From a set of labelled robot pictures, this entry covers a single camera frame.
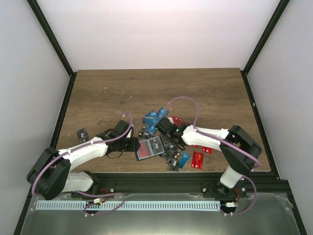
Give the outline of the black leather card holder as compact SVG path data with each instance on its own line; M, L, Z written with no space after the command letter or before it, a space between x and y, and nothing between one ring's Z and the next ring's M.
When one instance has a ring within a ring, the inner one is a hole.
M135 153L137 161L146 160L165 153L165 148L160 136L139 141L140 147Z

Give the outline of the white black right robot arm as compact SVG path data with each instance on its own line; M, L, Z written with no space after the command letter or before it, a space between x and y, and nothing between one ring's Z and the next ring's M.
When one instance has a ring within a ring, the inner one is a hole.
M261 166L258 160L261 146L240 126L220 130L198 128L189 123L176 126L169 118L163 117L156 124L156 129L175 146L199 145L222 152L228 162L228 167L216 183L222 197L229 197L243 177Z

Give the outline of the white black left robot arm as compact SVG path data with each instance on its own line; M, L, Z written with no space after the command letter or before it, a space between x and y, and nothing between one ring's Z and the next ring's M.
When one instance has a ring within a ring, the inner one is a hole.
M60 150L46 148L26 177L32 194L39 194L45 200L67 192L96 197L100 192L99 179L90 171L75 173L73 170L112 152L136 152L140 143L133 134L133 124L120 120L113 129L77 146Z

